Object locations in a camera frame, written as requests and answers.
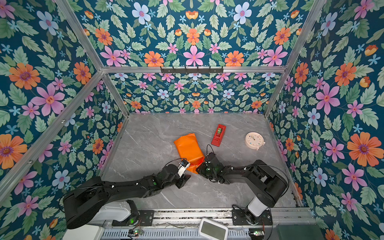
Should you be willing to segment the yellow orange wrapping paper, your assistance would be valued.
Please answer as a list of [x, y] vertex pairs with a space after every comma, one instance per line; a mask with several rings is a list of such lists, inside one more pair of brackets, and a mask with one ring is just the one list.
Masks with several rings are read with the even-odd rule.
[[199, 147], [195, 134], [188, 134], [180, 137], [174, 144], [181, 158], [187, 159], [190, 166], [187, 170], [191, 173], [198, 174], [197, 168], [204, 162], [205, 156]]

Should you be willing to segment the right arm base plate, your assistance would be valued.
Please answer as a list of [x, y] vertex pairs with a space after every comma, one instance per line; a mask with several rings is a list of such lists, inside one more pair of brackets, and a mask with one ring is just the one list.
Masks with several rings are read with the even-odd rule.
[[273, 218], [271, 209], [267, 208], [263, 213], [255, 217], [250, 211], [232, 206], [232, 220], [234, 226], [272, 226]]

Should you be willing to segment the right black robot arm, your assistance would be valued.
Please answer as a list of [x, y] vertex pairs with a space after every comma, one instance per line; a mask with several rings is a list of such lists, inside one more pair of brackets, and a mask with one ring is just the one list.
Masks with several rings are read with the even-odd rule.
[[273, 208], [289, 189], [289, 183], [275, 171], [276, 169], [262, 160], [256, 160], [253, 164], [243, 167], [224, 166], [216, 154], [209, 153], [196, 171], [214, 183], [248, 185], [255, 196], [243, 209], [243, 213], [247, 222], [255, 225], [262, 219], [263, 213]]

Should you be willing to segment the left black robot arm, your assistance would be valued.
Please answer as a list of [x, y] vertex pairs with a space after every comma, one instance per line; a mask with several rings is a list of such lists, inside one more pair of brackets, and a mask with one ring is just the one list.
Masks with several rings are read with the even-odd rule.
[[158, 174], [127, 182], [102, 181], [93, 177], [63, 198], [64, 213], [69, 230], [79, 228], [92, 220], [106, 204], [132, 198], [148, 198], [170, 186], [182, 188], [191, 177], [185, 175], [190, 166], [186, 159], [179, 165], [168, 164]]

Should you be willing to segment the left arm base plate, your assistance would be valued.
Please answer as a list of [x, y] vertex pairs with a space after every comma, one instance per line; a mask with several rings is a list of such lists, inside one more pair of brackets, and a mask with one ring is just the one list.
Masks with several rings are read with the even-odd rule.
[[113, 227], [149, 227], [154, 220], [155, 211], [153, 210], [138, 210], [133, 211], [125, 220], [118, 222], [113, 220]]

